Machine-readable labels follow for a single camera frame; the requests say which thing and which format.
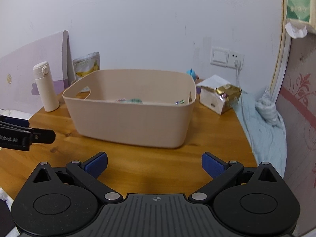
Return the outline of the green knit scrunchie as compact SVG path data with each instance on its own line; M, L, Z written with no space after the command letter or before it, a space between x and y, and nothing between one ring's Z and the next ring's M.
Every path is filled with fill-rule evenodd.
M142 100L141 99L118 99L116 100L116 102L121 102L121 103L139 103L142 104Z

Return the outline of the purple white board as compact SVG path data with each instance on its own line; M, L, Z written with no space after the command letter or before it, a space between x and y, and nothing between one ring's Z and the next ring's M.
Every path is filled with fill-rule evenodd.
M69 86L68 31L32 43L1 58L1 109L35 114L43 105L35 83L33 66L47 61L55 93Z

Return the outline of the white thermos bottle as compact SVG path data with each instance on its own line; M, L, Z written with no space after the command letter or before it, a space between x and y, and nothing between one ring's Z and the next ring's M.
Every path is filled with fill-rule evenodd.
M54 83L48 62L41 62L33 67L33 75L38 88L43 107L46 112L52 112L59 107Z

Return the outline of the light blue blanket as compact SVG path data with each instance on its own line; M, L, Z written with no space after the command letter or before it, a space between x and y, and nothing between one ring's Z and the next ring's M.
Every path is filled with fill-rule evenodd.
M269 88L259 99L242 92L233 107L259 164L269 162L284 177L287 162L286 130L282 116L272 101Z

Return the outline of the white gold torn box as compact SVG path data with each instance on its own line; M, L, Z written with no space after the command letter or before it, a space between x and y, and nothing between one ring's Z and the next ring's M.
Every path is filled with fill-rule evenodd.
M199 102L218 115L232 109L238 104L242 89L231 84L211 87L201 87Z

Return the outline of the banana chips pouch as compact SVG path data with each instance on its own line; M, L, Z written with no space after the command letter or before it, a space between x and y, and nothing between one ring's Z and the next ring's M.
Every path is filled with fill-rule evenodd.
M100 53L94 52L74 59L73 69L76 80L80 80L86 75L98 71L100 69Z

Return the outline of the white paper sheet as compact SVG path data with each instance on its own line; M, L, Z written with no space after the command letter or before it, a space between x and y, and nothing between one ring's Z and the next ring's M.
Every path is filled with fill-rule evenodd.
M197 87L207 87L211 89L216 89L218 87L224 86L224 85L229 85L230 82L228 82L226 79L218 76L218 75L213 75L208 79L203 80L202 82L197 84Z

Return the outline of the beige plastic storage basket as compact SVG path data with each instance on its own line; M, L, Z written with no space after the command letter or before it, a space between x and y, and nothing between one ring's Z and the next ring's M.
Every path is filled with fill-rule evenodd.
M196 96L189 74L136 69L95 71L63 93L79 134L158 148L184 143ZM122 98L141 99L142 104L116 102ZM185 104L176 105L179 100Z

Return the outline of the pink floral headboard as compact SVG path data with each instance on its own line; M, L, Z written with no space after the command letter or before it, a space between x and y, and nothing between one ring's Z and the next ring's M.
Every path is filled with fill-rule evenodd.
M315 236L315 34L291 38L276 106L285 123L284 180L300 203L295 236Z

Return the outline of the blue toy figure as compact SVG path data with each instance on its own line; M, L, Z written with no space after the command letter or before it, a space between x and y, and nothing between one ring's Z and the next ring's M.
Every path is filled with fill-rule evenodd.
M196 72L193 69L187 70L187 74L189 74L194 81L199 80L199 76L196 74Z

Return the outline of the green tissue box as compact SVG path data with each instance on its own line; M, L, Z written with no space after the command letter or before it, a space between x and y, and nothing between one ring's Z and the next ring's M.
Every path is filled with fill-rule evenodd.
M293 39L315 34L315 0L287 0L285 30Z

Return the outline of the white wall socket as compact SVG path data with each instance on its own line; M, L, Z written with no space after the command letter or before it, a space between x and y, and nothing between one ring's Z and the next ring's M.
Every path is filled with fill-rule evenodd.
M227 67L232 68L232 69L242 70L243 62L244 62L243 54L240 54L232 50L229 51Z

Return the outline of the white light switch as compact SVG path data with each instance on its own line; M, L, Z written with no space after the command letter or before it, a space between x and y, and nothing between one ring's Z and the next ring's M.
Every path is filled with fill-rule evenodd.
M226 67L228 63L229 50L213 47L211 51L211 64Z

